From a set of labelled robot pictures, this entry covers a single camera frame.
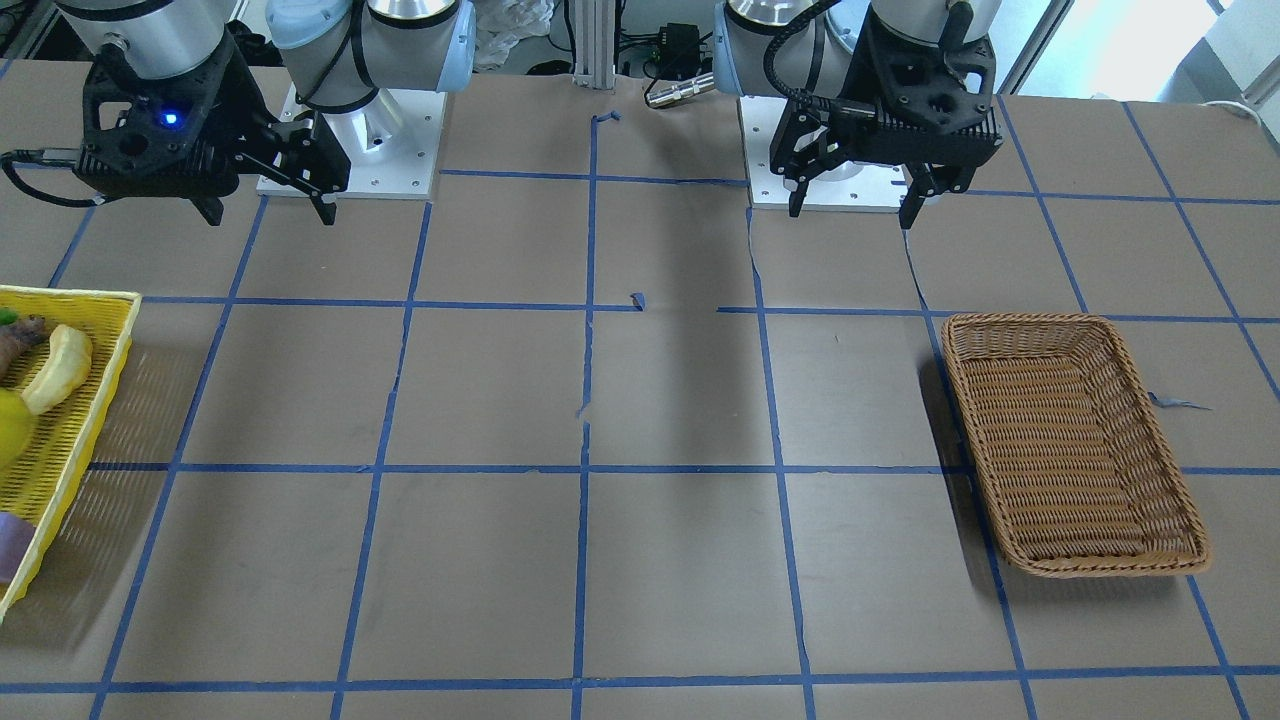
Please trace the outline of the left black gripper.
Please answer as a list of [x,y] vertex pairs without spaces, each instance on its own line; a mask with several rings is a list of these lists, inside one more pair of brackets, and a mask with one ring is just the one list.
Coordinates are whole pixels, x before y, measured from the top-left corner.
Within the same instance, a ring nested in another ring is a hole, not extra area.
[[942,129],[895,115],[876,102],[870,117],[818,111],[787,101],[768,151],[768,169],[788,188],[788,217],[804,209],[809,184],[847,163],[899,168],[899,227],[914,227],[931,197],[963,193],[977,173],[977,124]]

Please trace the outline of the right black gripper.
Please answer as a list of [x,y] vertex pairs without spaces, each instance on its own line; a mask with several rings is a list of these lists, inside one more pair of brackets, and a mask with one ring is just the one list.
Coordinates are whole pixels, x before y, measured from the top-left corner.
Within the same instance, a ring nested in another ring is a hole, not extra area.
[[[264,176],[312,197],[324,225],[337,222],[337,202],[328,195],[347,190],[351,161],[330,126],[316,111],[293,120],[273,114],[250,69],[244,53],[265,49],[265,40],[242,22],[228,24],[228,187],[238,190],[241,177]],[[192,197],[209,225],[220,225],[225,205],[218,196]]]

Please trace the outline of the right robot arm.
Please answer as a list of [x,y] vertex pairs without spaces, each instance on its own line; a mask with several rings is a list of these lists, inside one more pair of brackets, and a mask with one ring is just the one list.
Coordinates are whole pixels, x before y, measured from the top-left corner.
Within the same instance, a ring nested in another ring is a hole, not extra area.
[[183,199],[210,224],[242,176],[305,196],[333,224],[355,164],[403,156],[412,138],[394,95],[463,90],[474,68],[468,1],[270,1],[271,44],[300,111],[273,113],[246,49],[253,36],[218,1],[59,1],[93,54],[67,167],[93,202]]

